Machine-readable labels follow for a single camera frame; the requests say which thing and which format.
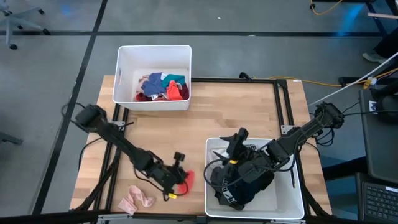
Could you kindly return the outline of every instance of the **black garment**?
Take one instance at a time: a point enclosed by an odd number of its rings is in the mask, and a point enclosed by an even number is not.
[[[384,58],[389,58],[398,52],[398,28],[385,36],[373,50]]]

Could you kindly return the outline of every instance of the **white storage bin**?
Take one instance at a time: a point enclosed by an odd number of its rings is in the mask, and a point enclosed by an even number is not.
[[[257,148],[267,144],[271,139],[247,139],[244,144],[253,144]],[[226,149],[228,142],[220,138],[209,138],[206,141],[206,165],[211,162],[210,154],[214,149]],[[290,161],[283,166],[283,169],[292,165]],[[214,167],[210,166],[206,171],[206,176],[210,175]],[[214,196],[215,191],[205,183],[205,212],[211,217],[223,218],[259,218],[259,219],[277,219],[293,220],[304,217],[304,206],[300,190],[299,175],[297,166],[294,165],[295,188],[292,186],[290,172],[276,172],[272,183],[265,189],[256,194],[254,199],[249,202],[242,211],[237,211],[227,205],[219,205]]]
[[[188,45],[122,46],[113,86],[113,101],[131,110],[170,111],[187,110],[191,99],[191,58]],[[189,99],[179,101],[134,102],[139,79],[153,72],[184,75]]]

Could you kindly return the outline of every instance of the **blue cloth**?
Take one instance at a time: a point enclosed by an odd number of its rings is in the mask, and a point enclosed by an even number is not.
[[[181,84],[181,86],[185,84],[185,76],[183,76],[183,75],[168,74],[168,75],[162,80],[162,86],[163,86],[164,88],[168,87],[171,80],[174,80],[176,83]]]
[[[161,72],[156,72],[149,75],[148,81],[145,81],[142,84],[142,90],[144,91],[144,95],[151,96],[153,94],[166,92],[166,88],[162,86],[162,80],[160,79],[161,76]]]

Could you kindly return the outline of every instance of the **shoe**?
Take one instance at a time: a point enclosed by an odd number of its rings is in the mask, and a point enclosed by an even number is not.
[[[370,62],[384,63],[387,59],[378,55],[377,53],[363,53],[362,57]]]

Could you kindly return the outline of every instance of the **wooden table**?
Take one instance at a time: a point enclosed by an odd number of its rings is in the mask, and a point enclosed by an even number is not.
[[[97,104],[112,117],[114,76],[104,76]],[[301,126],[310,120],[303,85],[298,80],[288,80],[290,104],[295,125]],[[285,106],[282,104],[287,121]],[[192,83],[192,99],[187,111],[130,111],[129,126],[125,137],[137,147],[151,150],[171,165],[174,152],[185,154],[182,166],[195,172],[192,191],[176,200],[164,202],[162,194],[149,183],[138,180],[132,164],[122,154],[118,178],[112,201],[112,212],[122,212],[118,204],[127,194],[130,185],[141,188],[147,196],[156,197],[156,203],[145,208],[136,203],[142,213],[205,214],[204,180],[205,142],[208,138],[230,136],[245,127],[249,138],[278,138],[280,129],[275,106],[274,89],[270,84],[248,83]],[[88,136],[88,142],[97,138]],[[79,206],[98,182],[106,143],[98,141],[87,147],[78,174],[70,208]],[[325,211],[331,213],[325,181],[318,152],[304,145],[300,153],[305,183],[315,200]],[[105,186],[100,208],[104,208],[108,186]]]

